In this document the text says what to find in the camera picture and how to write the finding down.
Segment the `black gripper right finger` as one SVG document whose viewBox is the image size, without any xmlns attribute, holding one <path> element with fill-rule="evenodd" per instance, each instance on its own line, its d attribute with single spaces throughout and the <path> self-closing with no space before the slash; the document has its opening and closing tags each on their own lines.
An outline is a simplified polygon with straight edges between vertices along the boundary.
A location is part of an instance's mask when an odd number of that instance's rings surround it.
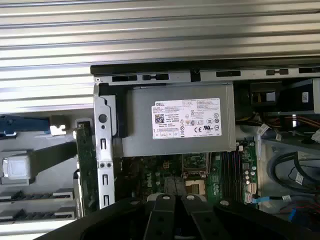
<svg viewBox="0 0 320 240">
<path fill-rule="evenodd" d="M 318 240 L 320 234 L 229 199 L 214 206 L 198 195 L 181 198 L 202 240 Z"/>
</svg>

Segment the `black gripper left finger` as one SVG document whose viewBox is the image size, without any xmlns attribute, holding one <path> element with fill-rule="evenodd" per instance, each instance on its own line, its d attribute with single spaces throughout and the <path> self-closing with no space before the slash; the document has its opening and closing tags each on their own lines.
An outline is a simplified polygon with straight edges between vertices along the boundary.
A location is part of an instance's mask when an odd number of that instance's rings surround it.
<svg viewBox="0 0 320 240">
<path fill-rule="evenodd" d="M 172 240 L 175 197 L 125 198 L 39 237 L 41 240 Z"/>
</svg>

